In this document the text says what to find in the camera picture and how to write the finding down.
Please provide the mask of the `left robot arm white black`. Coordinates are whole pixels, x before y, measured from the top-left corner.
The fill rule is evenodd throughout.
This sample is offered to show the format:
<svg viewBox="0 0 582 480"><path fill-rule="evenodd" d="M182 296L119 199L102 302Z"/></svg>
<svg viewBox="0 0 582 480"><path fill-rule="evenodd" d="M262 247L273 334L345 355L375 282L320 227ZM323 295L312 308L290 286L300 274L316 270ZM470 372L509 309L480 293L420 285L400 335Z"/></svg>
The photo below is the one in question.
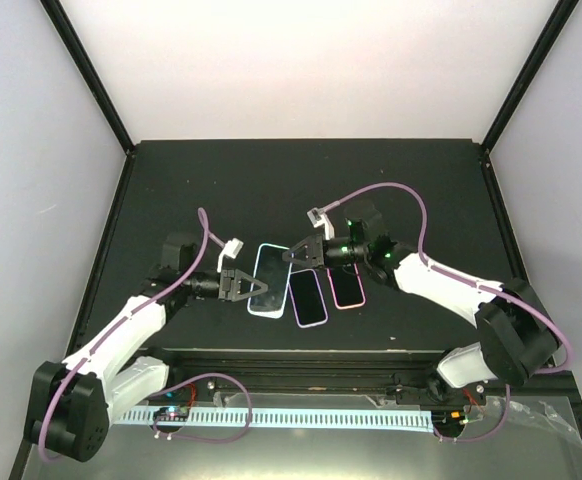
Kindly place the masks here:
<svg viewBox="0 0 582 480"><path fill-rule="evenodd" d="M182 370L136 353L189 299L239 302L268 292L267 283L239 269L198 270L202 257L192 237L169 235L160 262L116 317L75 353L37 368L23 436L40 453L86 462L110 426L140 401L157 393L173 399L184 391Z"/></svg>

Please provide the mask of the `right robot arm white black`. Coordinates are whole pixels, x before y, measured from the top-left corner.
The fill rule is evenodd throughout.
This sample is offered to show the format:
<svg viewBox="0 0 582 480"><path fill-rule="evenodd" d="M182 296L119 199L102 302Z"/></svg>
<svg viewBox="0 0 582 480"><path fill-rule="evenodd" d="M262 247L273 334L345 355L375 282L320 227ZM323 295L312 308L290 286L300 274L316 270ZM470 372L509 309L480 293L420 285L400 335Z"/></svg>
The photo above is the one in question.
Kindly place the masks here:
<svg viewBox="0 0 582 480"><path fill-rule="evenodd" d="M477 342L448 351L425 379L428 396L447 403L463 387L499 380L520 387L561 345L533 287L514 278L487 281L430 259L391 238L370 202L346 212L348 234L337 237L325 210L307 213L317 232L287 249L284 261L309 269L362 266L379 284L422 297L468 322Z"/></svg>

